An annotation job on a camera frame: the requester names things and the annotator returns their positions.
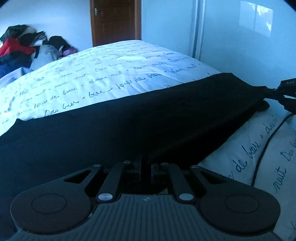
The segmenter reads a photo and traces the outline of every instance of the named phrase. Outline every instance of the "door frame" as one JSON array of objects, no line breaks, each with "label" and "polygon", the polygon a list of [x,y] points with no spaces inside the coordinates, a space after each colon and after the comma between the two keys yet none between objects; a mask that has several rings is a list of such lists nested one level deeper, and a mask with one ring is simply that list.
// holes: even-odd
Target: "door frame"
[{"label": "door frame", "polygon": [[[92,34],[92,42],[93,47],[96,43],[96,35],[95,35],[95,22],[94,22],[94,1],[89,0],[90,2],[90,12],[91,12],[91,34]],[[141,36],[141,0],[134,0],[135,6],[135,39],[142,40]]]}]

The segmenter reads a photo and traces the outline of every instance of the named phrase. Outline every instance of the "pile of clothes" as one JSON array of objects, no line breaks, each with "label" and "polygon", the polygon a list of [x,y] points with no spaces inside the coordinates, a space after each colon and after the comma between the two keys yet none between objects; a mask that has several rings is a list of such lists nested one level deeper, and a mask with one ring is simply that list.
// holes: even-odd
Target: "pile of clothes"
[{"label": "pile of clothes", "polygon": [[52,61],[77,53],[61,36],[47,39],[28,25],[8,27],[0,37],[0,88],[21,75],[34,71]]}]

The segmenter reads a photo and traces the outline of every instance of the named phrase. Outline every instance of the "circular cap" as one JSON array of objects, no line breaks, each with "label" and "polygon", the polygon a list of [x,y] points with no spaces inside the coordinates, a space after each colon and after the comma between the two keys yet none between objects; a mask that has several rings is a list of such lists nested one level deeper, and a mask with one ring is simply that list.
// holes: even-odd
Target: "circular cap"
[{"label": "circular cap", "polygon": [[179,198],[183,201],[190,201],[194,198],[194,196],[190,193],[182,193],[179,195]]},{"label": "circular cap", "polygon": [[113,198],[113,196],[110,193],[101,193],[98,196],[98,199],[101,201],[110,201]]},{"label": "circular cap", "polygon": [[259,202],[254,197],[235,194],[225,199],[225,205],[237,213],[253,213],[259,208]]},{"label": "circular cap", "polygon": [[64,209],[67,200],[57,194],[45,194],[32,201],[32,208],[42,214],[53,214]]}]

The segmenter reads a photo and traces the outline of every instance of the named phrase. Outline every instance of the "door handle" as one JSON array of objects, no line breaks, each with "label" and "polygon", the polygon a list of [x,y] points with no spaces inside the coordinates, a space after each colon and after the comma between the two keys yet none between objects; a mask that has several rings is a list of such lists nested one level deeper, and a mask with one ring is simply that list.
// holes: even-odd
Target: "door handle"
[{"label": "door handle", "polygon": [[95,9],[94,9],[94,14],[95,14],[95,16],[98,15],[98,11],[102,11],[102,9],[97,9],[97,8],[95,8]]}]

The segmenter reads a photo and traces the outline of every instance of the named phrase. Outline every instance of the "door panel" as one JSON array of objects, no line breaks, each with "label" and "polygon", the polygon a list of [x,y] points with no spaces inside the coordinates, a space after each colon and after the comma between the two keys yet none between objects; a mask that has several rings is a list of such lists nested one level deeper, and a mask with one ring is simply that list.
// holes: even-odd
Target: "door panel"
[{"label": "door panel", "polygon": [[92,29],[94,46],[135,39],[137,0],[93,0]]}]

